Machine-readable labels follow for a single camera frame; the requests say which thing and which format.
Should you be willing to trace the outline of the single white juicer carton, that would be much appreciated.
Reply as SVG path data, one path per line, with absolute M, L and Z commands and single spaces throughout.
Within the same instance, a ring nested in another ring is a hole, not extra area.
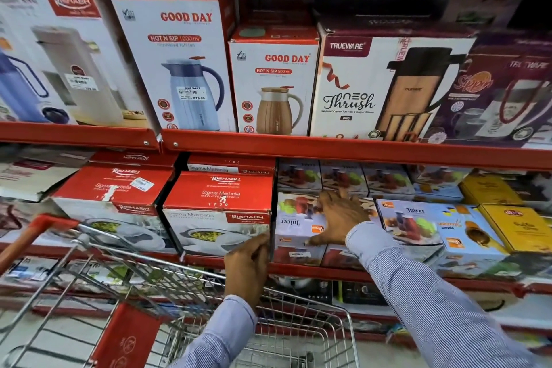
M 273 262 L 319 267 L 326 245 L 313 246 L 309 242 L 325 228 L 326 218 L 318 207 L 316 196 L 278 193 Z

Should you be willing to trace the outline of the purple jug set box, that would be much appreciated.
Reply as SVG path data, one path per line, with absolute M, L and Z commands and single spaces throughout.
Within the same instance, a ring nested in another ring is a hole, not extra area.
M 552 118 L 552 31 L 486 30 L 421 138 L 521 148 Z

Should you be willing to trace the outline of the blue box yellow appliance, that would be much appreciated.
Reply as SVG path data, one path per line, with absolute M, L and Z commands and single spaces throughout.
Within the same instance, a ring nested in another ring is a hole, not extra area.
M 443 242 L 433 263 L 439 276 L 474 279 L 509 256 L 477 206 L 433 204 L 432 219 Z

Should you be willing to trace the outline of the dark patterned box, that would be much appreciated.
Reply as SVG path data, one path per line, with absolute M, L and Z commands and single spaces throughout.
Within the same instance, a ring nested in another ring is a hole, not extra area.
M 552 171 L 501 174 L 500 177 L 516 192 L 525 206 L 552 215 Z

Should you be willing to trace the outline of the red white casserole box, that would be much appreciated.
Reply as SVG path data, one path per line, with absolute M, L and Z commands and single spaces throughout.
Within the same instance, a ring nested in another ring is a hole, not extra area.
M 277 160 L 264 156 L 192 153 L 187 159 L 187 167 L 189 171 L 274 176 Z
M 132 166 L 148 166 L 174 168 L 179 153 L 158 153 L 137 150 L 100 150 L 89 159 L 90 163 L 117 164 Z
M 91 163 L 51 195 L 69 217 L 97 229 L 100 242 L 142 252 L 176 253 L 162 214 L 173 168 Z
M 223 257 L 269 232 L 273 176 L 183 171 L 162 211 L 179 251 Z

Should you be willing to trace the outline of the small white box brown jug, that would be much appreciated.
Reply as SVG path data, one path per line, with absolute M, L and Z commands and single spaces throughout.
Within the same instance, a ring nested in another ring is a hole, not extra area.
M 319 46 L 314 25 L 238 27 L 229 52 L 240 133 L 307 136 Z

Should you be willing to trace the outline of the group of juicer boxes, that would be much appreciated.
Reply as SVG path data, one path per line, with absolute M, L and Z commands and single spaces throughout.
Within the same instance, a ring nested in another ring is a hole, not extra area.
M 471 168 L 382 164 L 331 160 L 282 158 L 277 168 L 278 193 L 308 194 L 345 188 L 359 197 L 370 220 L 381 226 L 377 200 L 457 203 L 463 199 L 459 184 Z M 326 246 L 320 267 L 361 270 L 345 246 Z

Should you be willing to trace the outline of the black appliance box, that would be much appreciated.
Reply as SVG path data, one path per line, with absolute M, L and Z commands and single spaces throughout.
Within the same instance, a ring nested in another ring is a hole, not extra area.
M 340 303 L 369 306 L 387 306 L 387 302 L 373 283 L 333 281 L 335 298 Z
M 332 304 L 333 282 L 297 276 L 269 275 L 266 287 L 302 299 Z

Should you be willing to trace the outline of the grey flat box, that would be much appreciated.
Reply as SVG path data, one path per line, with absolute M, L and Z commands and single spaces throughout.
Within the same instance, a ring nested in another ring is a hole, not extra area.
M 0 197 L 40 202 L 94 153 L 91 148 L 0 144 Z

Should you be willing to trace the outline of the person's left forearm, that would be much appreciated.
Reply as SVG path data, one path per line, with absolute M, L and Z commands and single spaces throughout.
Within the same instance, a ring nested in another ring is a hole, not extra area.
M 237 295 L 224 298 L 183 355 L 167 368 L 229 368 L 252 337 L 257 317 Z

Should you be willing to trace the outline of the person's left hand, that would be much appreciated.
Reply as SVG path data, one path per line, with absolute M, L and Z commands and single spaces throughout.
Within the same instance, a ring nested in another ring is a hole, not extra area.
M 238 296 L 255 310 L 267 280 L 269 255 L 243 258 L 231 251 L 224 263 L 225 296 Z

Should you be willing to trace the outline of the white box copper jug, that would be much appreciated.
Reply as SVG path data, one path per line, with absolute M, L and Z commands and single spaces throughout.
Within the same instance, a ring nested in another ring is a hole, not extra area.
M 312 137 L 408 141 L 451 88 L 477 31 L 409 16 L 321 16 Z

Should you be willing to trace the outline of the white box with flask pictures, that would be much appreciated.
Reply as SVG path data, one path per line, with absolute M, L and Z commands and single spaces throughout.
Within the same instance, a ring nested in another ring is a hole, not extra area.
M 111 0 L 0 0 L 14 50 L 42 79 L 39 111 L 61 123 L 157 127 Z

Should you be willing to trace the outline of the person's right forearm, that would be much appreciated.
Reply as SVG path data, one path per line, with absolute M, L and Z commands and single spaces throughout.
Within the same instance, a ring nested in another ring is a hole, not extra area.
M 370 274 L 430 368 L 542 368 L 536 355 L 460 289 L 408 258 L 392 236 L 369 222 L 346 246 Z

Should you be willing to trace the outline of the person's right hand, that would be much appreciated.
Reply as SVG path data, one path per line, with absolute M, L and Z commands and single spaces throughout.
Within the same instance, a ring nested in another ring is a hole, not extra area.
M 350 209 L 342 209 L 338 205 L 338 193 L 333 190 L 323 190 L 317 199 L 319 208 L 326 218 L 323 232 L 335 236 L 335 244 L 345 245 L 348 233 L 358 224 L 370 222 L 369 213 L 362 207 L 358 197 L 351 196 Z

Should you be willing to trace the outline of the red plastic cart seat panel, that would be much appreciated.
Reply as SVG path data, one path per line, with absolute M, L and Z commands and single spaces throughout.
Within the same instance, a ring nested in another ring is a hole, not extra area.
M 145 368 L 162 321 L 129 303 L 118 304 L 89 359 L 93 368 Z

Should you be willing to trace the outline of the tall white box blue jug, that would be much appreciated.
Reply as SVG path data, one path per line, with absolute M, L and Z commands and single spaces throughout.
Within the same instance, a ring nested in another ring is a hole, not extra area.
M 236 132 L 233 0 L 110 0 L 163 129 Z

